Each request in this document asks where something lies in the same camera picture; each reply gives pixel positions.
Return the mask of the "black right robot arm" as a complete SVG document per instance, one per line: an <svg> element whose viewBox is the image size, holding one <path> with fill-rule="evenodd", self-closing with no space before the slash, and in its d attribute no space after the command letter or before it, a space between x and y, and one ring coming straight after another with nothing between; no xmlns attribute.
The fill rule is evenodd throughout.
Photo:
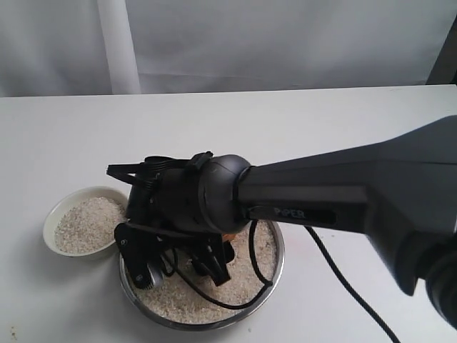
<svg viewBox="0 0 457 343"><path fill-rule="evenodd" d="M456 118L447 116L385 142L253 166L234 154L149 156L110 166L131 185L116 244L141 289L152 272L176 271L181 249L216 285L234 256L223 241L261 221L368 237L397 285L422 279L434 309L456 324Z"/></svg>

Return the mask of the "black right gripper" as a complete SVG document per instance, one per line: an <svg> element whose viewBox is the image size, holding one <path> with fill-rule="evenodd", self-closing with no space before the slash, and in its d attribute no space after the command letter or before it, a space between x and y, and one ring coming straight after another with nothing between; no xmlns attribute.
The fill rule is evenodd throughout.
<svg viewBox="0 0 457 343"><path fill-rule="evenodd" d="M206 167L128 167L131 185L126 216L131 227L166 236L203 236L214 228L206 209ZM230 241L211 235L206 246L191 248L191 263L216 286L231 279L227 264L235 258Z"/></svg>

